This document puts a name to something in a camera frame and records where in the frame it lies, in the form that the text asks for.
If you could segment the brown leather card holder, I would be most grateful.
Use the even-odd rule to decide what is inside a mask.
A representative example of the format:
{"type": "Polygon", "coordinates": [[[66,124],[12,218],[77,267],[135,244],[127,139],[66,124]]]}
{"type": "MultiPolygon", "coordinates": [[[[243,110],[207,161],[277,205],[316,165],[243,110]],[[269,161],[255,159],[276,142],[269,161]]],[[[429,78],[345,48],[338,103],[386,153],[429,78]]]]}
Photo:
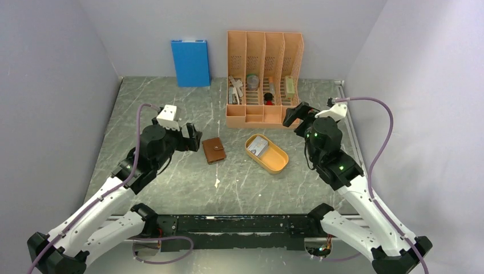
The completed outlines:
{"type": "Polygon", "coordinates": [[[202,141],[202,146],[208,164],[214,164],[226,158],[224,146],[219,137],[202,141]]]}

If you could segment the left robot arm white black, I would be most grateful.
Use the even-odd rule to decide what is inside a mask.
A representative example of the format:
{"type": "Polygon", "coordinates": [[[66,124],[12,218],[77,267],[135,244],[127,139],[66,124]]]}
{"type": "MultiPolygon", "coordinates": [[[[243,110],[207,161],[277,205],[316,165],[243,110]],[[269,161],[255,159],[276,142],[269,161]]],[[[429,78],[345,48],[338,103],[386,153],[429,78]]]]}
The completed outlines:
{"type": "Polygon", "coordinates": [[[102,224],[168,167],[176,151],[198,151],[202,132],[187,123],[180,128],[158,122],[137,129],[135,147],[115,167],[101,188],[67,220],[48,233],[27,241],[34,269],[41,273],[84,273],[98,257],[128,239],[160,242],[158,214],[149,206],[133,205],[121,218],[102,224]]]}

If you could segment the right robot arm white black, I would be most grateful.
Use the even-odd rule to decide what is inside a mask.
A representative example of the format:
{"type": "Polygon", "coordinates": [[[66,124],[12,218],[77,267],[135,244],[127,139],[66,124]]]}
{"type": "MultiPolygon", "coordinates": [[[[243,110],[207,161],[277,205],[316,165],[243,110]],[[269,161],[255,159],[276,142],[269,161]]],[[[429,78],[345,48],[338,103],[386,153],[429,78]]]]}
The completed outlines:
{"type": "Polygon", "coordinates": [[[431,241],[416,236],[391,212],[371,187],[369,173],[342,150],[338,122],[347,113],[341,99],[332,100],[330,108],[322,111],[302,102],[287,109],[283,119],[285,127],[301,121],[294,132],[304,138],[308,167],[348,201],[368,226],[362,228],[322,204],[310,213],[309,232],[344,241],[365,256],[376,273],[410,273],[417,265],[427,272],[424,257],[433,246],[431,241]]]}

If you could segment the credit cards stack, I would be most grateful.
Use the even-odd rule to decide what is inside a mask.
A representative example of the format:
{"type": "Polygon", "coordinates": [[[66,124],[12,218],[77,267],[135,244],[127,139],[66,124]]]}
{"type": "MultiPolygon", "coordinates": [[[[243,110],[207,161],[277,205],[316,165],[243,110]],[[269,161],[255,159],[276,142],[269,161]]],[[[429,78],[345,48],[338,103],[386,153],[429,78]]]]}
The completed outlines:
{"type": "Polygon", "coordinates": [[[253,141],[250,142],[247,149],[250,153],[259,158],[265,153],[265,151],[268,149],[268,146],[269,143],[265,138],[256,136],[253,141]]]}

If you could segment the green eraser block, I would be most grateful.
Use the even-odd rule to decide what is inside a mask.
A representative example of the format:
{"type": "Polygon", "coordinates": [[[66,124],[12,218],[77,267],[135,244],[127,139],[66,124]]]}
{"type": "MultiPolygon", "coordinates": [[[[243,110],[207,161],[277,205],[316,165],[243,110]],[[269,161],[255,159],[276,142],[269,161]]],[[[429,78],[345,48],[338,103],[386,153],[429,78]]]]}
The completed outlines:
{"type": "Polygon", "coordinates": [[[294,95],[295,95],[295,83],[294,83],[294,80],[293,78],[288,75],[288,76],[285,76],[284,78],[284,90],[285,90],[285,98],[287,100],[292,100],[294,95]]]}

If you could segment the black red small object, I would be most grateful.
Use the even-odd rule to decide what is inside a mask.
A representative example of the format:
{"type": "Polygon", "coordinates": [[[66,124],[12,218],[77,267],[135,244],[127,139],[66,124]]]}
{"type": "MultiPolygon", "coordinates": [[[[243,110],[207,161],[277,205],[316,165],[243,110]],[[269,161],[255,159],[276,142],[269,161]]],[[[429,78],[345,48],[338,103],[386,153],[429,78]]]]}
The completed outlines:
{"type": "Polygon", "coordinates": [[[275,104],[274,95],[271,92],[264,93],[263,99],[264,99],[264,104],[267,106],[272,106],[275,104]]]}

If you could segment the orange glue stick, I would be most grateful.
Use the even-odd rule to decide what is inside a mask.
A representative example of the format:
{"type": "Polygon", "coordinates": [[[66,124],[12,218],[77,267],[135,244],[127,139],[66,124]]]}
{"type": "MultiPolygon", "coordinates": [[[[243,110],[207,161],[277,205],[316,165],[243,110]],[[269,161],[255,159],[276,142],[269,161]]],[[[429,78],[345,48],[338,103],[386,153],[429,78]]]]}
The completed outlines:
{"type": "Polygon", "coordinates": [[[268,77],[268,83],[269,83],[269,92],[275,96],[275,84],[272,76],[268,77]]]}

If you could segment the grey round tin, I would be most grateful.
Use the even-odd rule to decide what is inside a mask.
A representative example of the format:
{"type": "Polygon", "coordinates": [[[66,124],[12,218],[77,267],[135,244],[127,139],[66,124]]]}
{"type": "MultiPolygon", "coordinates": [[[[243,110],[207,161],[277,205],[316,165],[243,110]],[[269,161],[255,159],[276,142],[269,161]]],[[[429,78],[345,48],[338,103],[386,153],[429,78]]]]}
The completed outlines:
{"type": "Polygon", "coordinates": [[[260,78],[256,74],[249,74],[246,78],[246,84],[248,91],[256,91],[259,88],[260,78]]]}

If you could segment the orange desk organizer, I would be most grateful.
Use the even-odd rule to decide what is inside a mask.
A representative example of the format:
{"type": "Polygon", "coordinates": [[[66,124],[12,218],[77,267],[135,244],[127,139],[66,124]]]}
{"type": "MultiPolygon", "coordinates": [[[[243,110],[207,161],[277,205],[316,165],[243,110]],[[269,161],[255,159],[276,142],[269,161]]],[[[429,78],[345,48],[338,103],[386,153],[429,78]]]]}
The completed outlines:
{"type": "Polygon", "coordinates": [[[227,32],[227,104],[226,125],[229,128],[282,128],[286,109],[299,103],[297,91],[304,54],[302,33],[267,31],[227,32]],[[260,78],[256,91],[246,89],[246,78],[256,74],[260,78]],[[241,78],[243,104],[228,103],[228,77],[241,78]],[[292,100],[285,98],[284,78],[290,75],[295,83],[292,100]],[[269,92],[268,77],[275,84],[275,104],[264,104],[264,93],[269,92]]]}

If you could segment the yellow oval tray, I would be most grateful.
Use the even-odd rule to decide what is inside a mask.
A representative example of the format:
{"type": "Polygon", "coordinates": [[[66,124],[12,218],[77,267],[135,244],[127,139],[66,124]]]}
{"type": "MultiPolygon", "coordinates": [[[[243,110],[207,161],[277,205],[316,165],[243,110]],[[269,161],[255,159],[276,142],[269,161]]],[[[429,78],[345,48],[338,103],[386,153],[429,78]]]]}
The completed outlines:
{"type": "Polygon", "coordinates": [[[249,137],[249,139],[245,141],[245,151],[252,160],[258,163],[270,174],[279,174],[289,163],[288,154],[262,134],[254,134],[249,137]],[[259,158],[254,156],[254,154],[250,153],[247,149],[250,142],[253,141],[256,136],[265,138],[269,143],[268,149],[259,158]]]}

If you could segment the grey metal clips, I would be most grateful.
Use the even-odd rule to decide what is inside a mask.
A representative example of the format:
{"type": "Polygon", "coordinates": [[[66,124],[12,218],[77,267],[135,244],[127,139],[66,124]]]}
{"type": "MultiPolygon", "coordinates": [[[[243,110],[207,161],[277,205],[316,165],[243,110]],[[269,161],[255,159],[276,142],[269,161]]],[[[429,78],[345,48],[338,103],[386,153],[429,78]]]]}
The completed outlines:
{"type": "Polygon", "coordinates": [[[228,77],[228,103],[229,104],[243,104],[243,82],[241,78],[235,78],[234,76],[228,77]]]}

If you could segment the blue box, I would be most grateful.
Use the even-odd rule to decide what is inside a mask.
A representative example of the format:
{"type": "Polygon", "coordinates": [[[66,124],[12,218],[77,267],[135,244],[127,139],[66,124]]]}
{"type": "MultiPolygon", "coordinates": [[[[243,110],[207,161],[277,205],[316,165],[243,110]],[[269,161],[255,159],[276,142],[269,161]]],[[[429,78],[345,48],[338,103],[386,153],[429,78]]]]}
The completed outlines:
{"type": "Polygon", "coordinates": [[[179,87],[210,85],[207,40],[172,40],[171,49],[179,87]]]}

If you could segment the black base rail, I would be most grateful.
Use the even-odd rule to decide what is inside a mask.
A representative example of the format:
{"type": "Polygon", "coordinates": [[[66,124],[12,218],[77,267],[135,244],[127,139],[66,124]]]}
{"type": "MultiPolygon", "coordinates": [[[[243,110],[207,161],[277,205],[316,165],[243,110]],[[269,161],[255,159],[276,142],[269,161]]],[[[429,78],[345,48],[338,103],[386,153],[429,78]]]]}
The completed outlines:
{"type": "Polygon", "coordinates": [[[161,238],[161,251],[189,249],[285,248],[304,251],[325,244],[327,234],[308,214],[159,215],[138,234],[161,238]]]}

